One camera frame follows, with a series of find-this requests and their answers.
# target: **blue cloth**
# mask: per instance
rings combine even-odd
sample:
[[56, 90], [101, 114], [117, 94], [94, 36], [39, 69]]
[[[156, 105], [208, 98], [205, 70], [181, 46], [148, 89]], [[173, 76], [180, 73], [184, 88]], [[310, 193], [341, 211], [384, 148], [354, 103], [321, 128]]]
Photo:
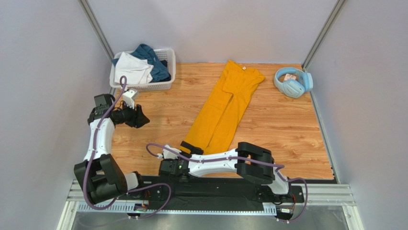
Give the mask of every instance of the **blue cloth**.
[[[159, 82], [169, 77], [169, 72], [167, 70], [167, 67], [165, 67], [160, 62], [156, 53], [150, 46], [146, 44], [140, 44], [139, 47], [137, 47], [137, 49], [133, 51], [133, 53], [131, 53], [131, 55], [140, 60], [147, 59], [147, 63], [149, 65], [153, 65], [153, 69], [150, 73], [153, 78], [151, 82]], [[116, 66], [116, 63], [118, 62], [118, 60], [119, 60], [118, 58], [113, 59], [112, 60], [113, 65]]]

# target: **headphones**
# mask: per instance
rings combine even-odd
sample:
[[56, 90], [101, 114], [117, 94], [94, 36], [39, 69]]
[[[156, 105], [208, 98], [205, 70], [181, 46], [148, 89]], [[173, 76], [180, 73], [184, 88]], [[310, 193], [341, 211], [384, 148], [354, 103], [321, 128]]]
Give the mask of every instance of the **headphones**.
[[[289, 79], [284, 82], [280, 82], [279, 77], [288, 73], [299, 76], [299, 81]], [[293, 67], [285, 67], [278, 70], [275, 74], [274, 83], [280, 92], [293, 98], [298, 98], [305, 92], [309, 92], [311, 89], [313, 89], [312, 75]]]

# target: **orange pants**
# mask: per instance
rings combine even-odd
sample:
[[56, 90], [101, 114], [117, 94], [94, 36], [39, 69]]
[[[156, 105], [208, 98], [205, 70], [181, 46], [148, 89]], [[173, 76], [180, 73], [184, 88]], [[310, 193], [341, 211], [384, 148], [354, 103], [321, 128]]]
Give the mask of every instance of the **orange pants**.
[[258, 70], [229, 60], [184, 141], [204, 154], [227, 151], [251, 96], [264, 79]]

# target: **wooden tabletop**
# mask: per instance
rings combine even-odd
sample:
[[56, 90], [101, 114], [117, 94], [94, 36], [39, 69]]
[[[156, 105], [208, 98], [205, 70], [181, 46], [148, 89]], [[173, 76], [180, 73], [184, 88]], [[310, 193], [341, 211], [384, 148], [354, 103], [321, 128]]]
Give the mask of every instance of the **wooden tabletop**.
[[[265, 77], [237, 128], [230, 149], [245, 141], [272, 151], [282, 172], [289, 177], [333, 179], [315, 111], [308, 93], [298, 99], [280, 93], [273, 84], [275, 72], [299, 64], [243, 64]], [[178, 148], [215, 86], [225, 63], [179, 63], [170, 90], [141, 92], [136, 103], [150, 123], [136, 129], [117, 125], [112, 155], [124, 173], [157, 175], [160, 160], [146, 151], [146, 144], [170, 144]], [[159, 153], [159, 148], [151, 148]], [[237, 177], [233, 173], [211, 176]]]

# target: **gray floor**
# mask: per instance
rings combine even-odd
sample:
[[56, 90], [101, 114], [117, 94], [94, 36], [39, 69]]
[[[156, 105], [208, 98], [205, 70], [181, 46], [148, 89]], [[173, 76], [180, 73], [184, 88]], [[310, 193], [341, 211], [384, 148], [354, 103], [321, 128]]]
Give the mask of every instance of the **gray floor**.
[[[77, 213], [84, 225], [100, 225], [126, 217], [121, 213]], [[74, 223], [73, 230], [89, 229]], [[276, 222], [275, 217], [221, 215], [157, 214], [147, 219], [124, 220], [99, 230], [348, 230], [342, 207], [310, 206], [302, 218], [291, 224]]]

